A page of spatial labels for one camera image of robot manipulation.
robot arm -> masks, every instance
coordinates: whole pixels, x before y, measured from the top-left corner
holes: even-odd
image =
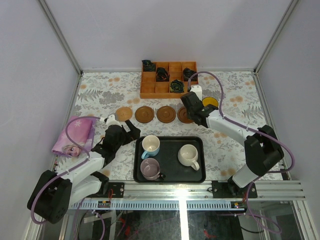
[[[108,194],[109,178],[98,171],[115,158],[121,146],[138,139],[141,131],[127,120],[125,123],[130,131],[126,132],[114,115],[108,117],[105,123],[107,125],[105,137],[102,143],[91,149],[87,161],[87,157],[83,157],[68,168],[62,167],[57,172],[47,170],[40,176],[27,203],[29,210],[32,209],[36,196],[40,194],[34,212],[55,224],[63,218],[70,205],[87,196],[93,197],[93,194],[95,197]],[[44,189],[53,178],[57,179]]]
[[[198,125],[227,134],[244,147],[246,164],[228,180],[231,193],[237,195],[241,189],[256,178],[265,175],[276,165],[284,157],[284,152],[279,144],[267,137],[225,120],[216,106],[211,104],[204,106],[198,95],[191,89],[181,97],[188,118]],[[277,138],[274,130],[268,125],[258,128],[258,130]]]

elsa printed cloth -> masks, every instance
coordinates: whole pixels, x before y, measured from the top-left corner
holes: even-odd
[[[68,135],[80,146],[84,147],[87,151],[90,151],[93,145],[96,120],[89,118],[81,118],[75,120],[68,127]],[[55,145],[52,148],[52,152],[63,157],[77,157],[81,154],[82,149],[74,145],[66,136],[66,128],[63,128],[62,132]]]

orange wooden compartment box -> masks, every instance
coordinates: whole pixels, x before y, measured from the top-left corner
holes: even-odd
[[[197,72],[197,63],[195,61],[158,61],[153,63],[157,68],[165,68],[170,74],[170,81],[156,82],[155,71],[144,71],[142,66],[140,98],[141,99],[179,99],[188,92],[188,82],[184,81],[183,70],[189,68]],[[180,80],[184,83],[184,93],[170,92],[170,83],[174,80]]]

yellow cup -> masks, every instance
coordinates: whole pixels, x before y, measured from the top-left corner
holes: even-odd
[[[219,103],[217,101],[217,99],[213,98],[213,97],[205,97],[203,100],[202,100],[202,104],[203,106],[207,106],[209,104],[215,106],[215,107],[218,107],[219,106]]]

glass panel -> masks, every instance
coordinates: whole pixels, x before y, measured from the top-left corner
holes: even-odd
[[[181,239],[179,211],[110,210],[100,213],[104,217],[106,230],[103,239],[106,240]],[[99,240],[102,221],[92,217],[91,211],[81,211],[79,216],[78,240]],[[73,240],[72,234],[66,239]]]
[[[233,216],[232,211],[188,211],[190,240],[301,240],[300,230],[290,202],[252,202],[253,214],[273,220],[282,230],[269,220],[258,217],[261,224],[271,231],[264,230],[257,224],[249,211],[246,215]]]
[[[62,222],[63,219],[56,224],[45,223],[41,228],[39,240],[58,240]]]

